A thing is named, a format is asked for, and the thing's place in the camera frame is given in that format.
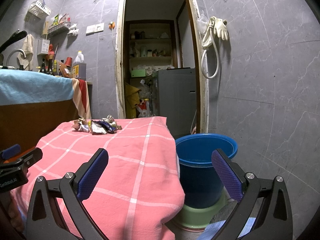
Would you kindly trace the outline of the person's left hand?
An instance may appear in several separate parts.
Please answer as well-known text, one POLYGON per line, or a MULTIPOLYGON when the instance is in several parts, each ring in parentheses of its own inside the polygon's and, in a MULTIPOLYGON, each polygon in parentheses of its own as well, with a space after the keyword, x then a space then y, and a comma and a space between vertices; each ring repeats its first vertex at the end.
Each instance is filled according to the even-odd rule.
POLYGON ((18 232, 23 232, 24 224, 22 220, 22 216, 18 209, 16 200, 14 198, 11 199, 11 202, 8 207, 8 215, 10 217, 10 223, 18 232))

